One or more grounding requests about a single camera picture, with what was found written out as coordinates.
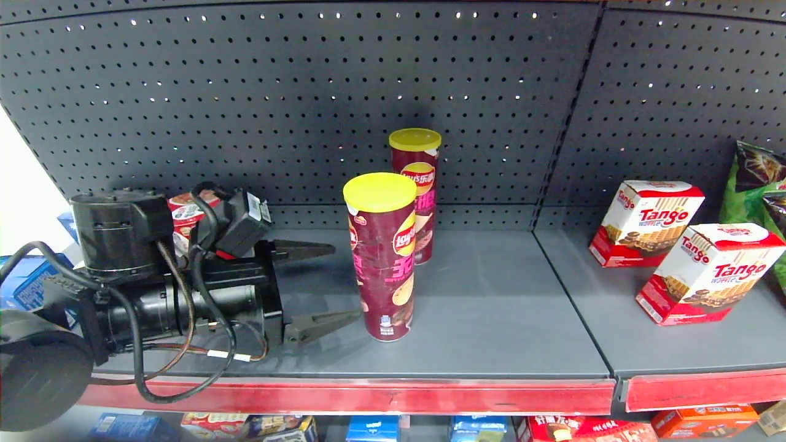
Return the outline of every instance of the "black cable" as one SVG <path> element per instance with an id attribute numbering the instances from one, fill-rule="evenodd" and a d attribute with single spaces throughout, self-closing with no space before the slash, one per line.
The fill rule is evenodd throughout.
<path id="1" fill-rule="evenodd" d="M 227 357 L 226 363 L 224 367 L 219 371 L 215 372 L 212 376 L 208 379 L 203 381 L 201 384 L 197 385 L 196 387 L 189 389 L 187 391 L 178 393 L 173 396 L 158 396 L 148 389 L 147 384 L 145 383 L 145 357 L 142 354 L 143 345 L 142 345 L 142 338 L 141 338 L 141 331 L 139 329 L 139 321 L 137 320 L 136 311 L 134 310 L 134 305 L 128 298 L 120 292 L 116 287 L 111 285 L 106 285 L 103 282 L 98 280 L 92 279 L 84 274 L 81 274 L 77 271 L 74 271 L 69 266 L 63 264 L 58 258 L 57 254 L 45 243 L 40 241 L 33 241 L 28 242 L 26 245 L 23 245 L 19 250 L 17 250 L 11 258 L 6 262 L 6 264 L 0 269 L 0 285 L 6 280 L 8 275 L 11 273 L 13 268 L 24 258 L 31 250 L 38 249 L 41 254 L 43 254 L 44 258 L 52 264 L 52 267 L 57 269 L 63 276 L 69 278 L 73 281 L 78 282 L 81 285 L 89 289 L 94 289 L 99 293 L 109 293 L 110 296 L 115 298 L 120 302 L 120 305 L 126 311 L 128 315 L 128 322 L 131 328 L 131 341 L 134 353 L 134 383 L 137 386 L 137 390 L 139 394 L 144 397 L 149 402 L 153 403 L 173 403 L 179 400 L 183 400 L 185 398 L 191 397 L 198 392 L 209 387 L 213 384 L 218 378 L 220 378 L 224 372 L 226 372 L 227 367 L 232 362 L 232 358 L 234 357 L 235 347 L 237 346 L 237 342 L 235 339 L 235 333 L 233 328 L 229 325 L 226 321 L 226 317 L 221 312 L 219 307 L 216 305 L 213 297 L 210 295 L 210 292 L 207 290 L 207 287 L 204 284 L 204 280 L 201 277 L 201 274 L 197 277 L 199 281 L 201 281 L 200 293 L 202 297 L 205 299 L 205 303 L 208 304 L 208 307 L 213 311 L 214 315 L 219 322 L 221 322 L 224 327 L 227 329 L 227 333 L 230 336 L 230 353 Z M 198 268 L 201 272 L 201 260 L 204 258 L 203 253 L 198 253 L 201 257 L 196 258 L 195 261 L 198 262 Z"/>
<path id="2" fill-rule="evenodd" d="M 219 235 L 219 219 L 216 217 L 213 207 L 205 202 L 205 200 L 203 200 L 200 196 L 200 193 L 202 193 L 203 190 L 212 190 L 218 198 L 223 200 L 229 199 L 232 194 L 212 181 L 201 182 L 191 189 L 191 199 L 193 199 L 196 206 L 199 207 L 202 212 L 204 212 L 205 218 L 208 219 L 208 224 L 210 225 L 208 235 L 198 243 L 198 245 L 206 252 L 207 250 L 210 250 L 210 247 L 213 246 L 216 237 Z"/>

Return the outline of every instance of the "product package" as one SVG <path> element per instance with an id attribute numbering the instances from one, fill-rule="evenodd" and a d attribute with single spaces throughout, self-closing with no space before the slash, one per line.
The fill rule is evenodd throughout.
<path id="1" fill-rule="evenodd" d="M 686 182 L 623 181 L 589 251 L 603 267 L 655 267 L 702 201 L 701 190 Z"/>
<path id="2" fill-rule="evenodd" d="M 652 428 L 658 437 L 666 439 L 731 437 L 753 425 L 757 419 L 756 410 L 741 403 L 661 411 L 652 418 Z"/>
<path id="3" fill-rule="evenodd" d="M 246 440 L 261 442 L 318 442 L 314 416 L 253 416 L 248 420 Z"/>
<path id="4" fill-rule="evenodd" d="M 104 413 L 87 439 L 90 442 L 177 442 L 180 433 L 158 416 Z"/>
<path id="5" fill-rule="evenodd" d="M 786 157 L 746 142 L 736 142 L 735 160 L 723 193 L 721 223 L 756 223 L 786 238 L 783 193 Z M 786 293 L 786 258 L 773 265 L 778 284 Z"/>
<path id="6" fill-rule="evenodd" d="M 528 416 L 516 435 L 518 442 L 658 442 L 648 422 L 584 416 Z"/>
<path id="7" fill-rule="evenodd" d="M 442 136 L 429 129 L 414 127 L 393 132 L 388 143 L 393 148 L 393 171 L 412 179 L 417 185 L 415 264 L 423 264 L 431 259 L 434 245 L 436 168 Z"/>
<path id="8" fill-rule="evenodd" d="M 248 431 L 249 414 L 185 413 L 180 426 L 197 439 L 237 439 Z"/>
<path id="9" fill-rule="evenodd" d="M 764 410 L 758 417 L 758 426 L 767 436 L 786 431 L 786 400 Z"/>
<path id="10" fill-rule="evenodd" d="M 398 416 L 352 416 L 347 442 L 398 442 Z"/>
<path id="11" fill-rule="evenodd" d="M 0 268 L 9 258 L 10 256 L 0 257 Z M 58 253 L 57 258 L 63 264 L 73 267 L 64 254 Z M 58 274 L 57 270 L 43 256 L 25 256 L 0 287 L 0 308 L 30 311 L 43 306 L 44 279 L 54 274 Z M 76 314 L 66 309 L 65 316 L 68 328 L 72 329 L 76 325 Z"/>
<path id="12" fill-rule="evenodd" d="M 636 301 L 661 326 L 720 321 L 784 250 L 753 223 L 690 226 Z"/>
<path id="13" fill-rule="evenodd" d="M 379 341 L 410 331 L 414 299 L 415 183 L 379 172 L 343 188 L 365 328 Z"/>
<path id="14" fill-rule="evenodd" d="M 453 416 L 450 442 L 501 442 L 508 432 L 505 416 Z"/>
<path id="15" fill-rule="evenodd" d="M 204 202 L 213 208 L 221 202 L 212 190 L 202 190 L 199 195 Z M 191 193 L 182 193 L 177 197 L 169 198 L 167 204 L 169 205 L 169 210 L 172 211 L 174 249 L 179 255 L 188 256 L 191 230 L 200 219 L 204 218 L 204 212 L 199 209 L 197 203 L 191 198 Z"/>

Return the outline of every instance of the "blue box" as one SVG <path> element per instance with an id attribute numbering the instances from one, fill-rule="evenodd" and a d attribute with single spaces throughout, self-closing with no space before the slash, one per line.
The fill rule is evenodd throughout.
<path id="1" fill-rule="evenodd" d="M 352 416 L 347 442 L 398 442 L 398 416 Z"/>
<path id="2" fill-rule="evenodd" d="M 180 433 L 158 416 L 104 413 L 90 431 L 90 442 L 178 442 Z"/>
<path id="3" fill-rule="evenodd" d="M 79 243 L 79 235 L 76 233 L 76 223 L 74 223 L 74 214 L 69 212 L 62 213 L 60 216 L 57 217 L 57 221 L 60 221 L 60 224 L 65 227 L 66 231 L 71 238 L 74 238 L 74 242 L 76 244 Z"/>
<path id="4" fill-rule="evenodd" d="M 500 442 L 508 431 L 505 416 L 453 416 L 450 442 Z"/>
<path id="5" fill-rule="evenodd" d="M 9 258 L 0 256 L 0 267 L 6 265 Z M 57 258 L 73 267 L 64 254 L 58 253 Z M 53 274 L 57 274 L 57 270 L 43 256 L 25 256 L 0 287 L 0 308 L 30 311 L 43 306 L 44 278 Z M 73 328 L 76 324 L 73 311 L 66 309 L 66 317 L 68 328 Z"/>

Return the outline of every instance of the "white wall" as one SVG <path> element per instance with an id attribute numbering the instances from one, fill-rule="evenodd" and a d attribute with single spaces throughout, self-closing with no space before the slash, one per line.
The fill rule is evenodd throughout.
<path id="1" fill-rule="evenodd" d="M 2 110 L 0 146 L 0 255 L 33 240 L 63 251 L 72 239 L 57 216 L 68 210 L 68 202 Z"/>

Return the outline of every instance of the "red box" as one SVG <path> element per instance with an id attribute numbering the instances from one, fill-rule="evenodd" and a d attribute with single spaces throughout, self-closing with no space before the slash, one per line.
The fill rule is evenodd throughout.
<path id="1" fill-rule="evenodd" d="M 603 267 L 655 267 L 702 201 L 687 182 L 623 181 L 589 251 Z"/>
<path id="2" fill-rule="evenodd" d="M 690 226 L 636 301 L 660 326 L 720 321 L 784 250 L 753 223 Z"/>
<path id="3" fill-rule="evenodd" d="M 756 410 L 740 403 L 661 411 L 652 419 L 652 427 L 658 437 L 669 439 L 731 437 L 742 433 L 757 420 Z"/>
<path id="4" fill-rule="evenodd" d="M 185 413 L 180 426 L 197 439 L 239 439 L 248 431 L 251 415 L 242 413 Z"/>
<path id="5" fill-rule="evenodd" d="M 212 190 L 202 190 L 200 197 L 211 207 L 215 207 L 221 202 Z M 172 223 L 174 224 L 174 233 L 172 234 L 174 248 L 180 255 L 188 256 L 191 230 L 200 219 L 204 218 L 204 212 L 191 198 L 191 193 L 182 193 L 177 197 L 169 198 L 167 204 L 172 212 Z"/>
<path id="6" fill-rule="evenodd" d="M 658 442 L 648 422 L 584 416 L 528 416 L 516 435 L 518 442 Z"/>

